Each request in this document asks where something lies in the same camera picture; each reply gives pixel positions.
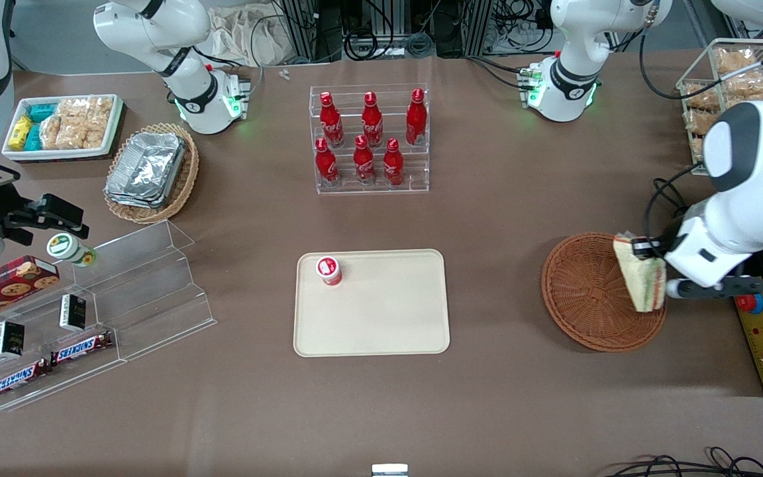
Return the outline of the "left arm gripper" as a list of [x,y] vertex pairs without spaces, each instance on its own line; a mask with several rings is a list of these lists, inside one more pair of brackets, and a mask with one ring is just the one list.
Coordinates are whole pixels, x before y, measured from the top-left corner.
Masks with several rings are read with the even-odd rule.
[[632,239],[632,254],[641,260],[663,259],[685,278],[705,289],[714,287],[738,266],[738,254],[730,252],[714,239],[705,218],[692,217],[682,225],[666,253],[662,237]]

